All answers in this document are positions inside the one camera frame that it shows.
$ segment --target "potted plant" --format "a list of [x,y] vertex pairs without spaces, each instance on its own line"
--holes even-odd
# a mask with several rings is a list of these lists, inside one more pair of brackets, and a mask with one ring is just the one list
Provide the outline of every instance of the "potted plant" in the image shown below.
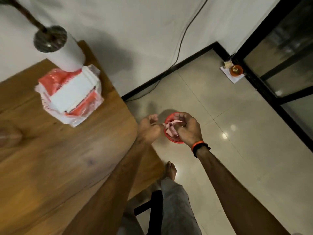
[[33,43],[36,49],[64,71],[73,72],[84,65],[85,55],[72,36],[61,26],[45,27],[17,0],[0,0],[0,5],[15,7],[37,27]]

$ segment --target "grey pants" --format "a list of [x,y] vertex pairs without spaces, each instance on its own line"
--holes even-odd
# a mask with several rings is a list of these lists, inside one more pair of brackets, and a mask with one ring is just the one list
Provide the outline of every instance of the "grey pants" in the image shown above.
[[[191,210],[188,194],[170,178],[161,182],[163,194],[162,235],[201,235]],[[117,235],[144,235],[134,214],[125,213]]]

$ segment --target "wall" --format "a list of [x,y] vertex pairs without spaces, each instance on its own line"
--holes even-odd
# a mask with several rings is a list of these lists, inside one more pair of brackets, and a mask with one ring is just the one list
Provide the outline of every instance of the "wall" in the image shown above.
[[[20,1],[44,24],[62,25],[74,38],[86,40],[120,95],[157,76],[175,61],[184,28],[204,2]],[[209,0],[185,36],[179,61],[215,41],[233,53],[277,2]],[[237,9],[243,11],[235,14]],[[0,6],[0,80],[42,60],[32,45],[35,31],[12,7]]]

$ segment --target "hand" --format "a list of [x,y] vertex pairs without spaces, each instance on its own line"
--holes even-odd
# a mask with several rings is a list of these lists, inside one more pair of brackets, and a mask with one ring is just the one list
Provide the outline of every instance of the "hand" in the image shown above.
[[181,120],[174,124],[180,139],[187,144],[190,148],[196,142],[202,141],[202,134],[200,124],[197,120],[188,113],[175,113],[175,120]]
[[143,118],[138,127],[138,138],[143,139],[145,143],[153,143],[161,134],[164,126],[154,124],[158,121],[157,114],[148,115]]

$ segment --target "table top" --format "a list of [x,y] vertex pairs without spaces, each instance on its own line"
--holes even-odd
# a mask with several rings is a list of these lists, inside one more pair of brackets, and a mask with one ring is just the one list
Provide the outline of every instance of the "table top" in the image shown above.
[[[55,67],[45,59],[0,83],[0,121],[21,129],[19,146],[0,150],[0,234],[61,234],[100,188],[136,137],[137,123],[92,54],[80,41],[85,65],[101,70],[104,102],[76,128],[41,105],[38,79]],[[129,198],[163,173],[150,147]]]

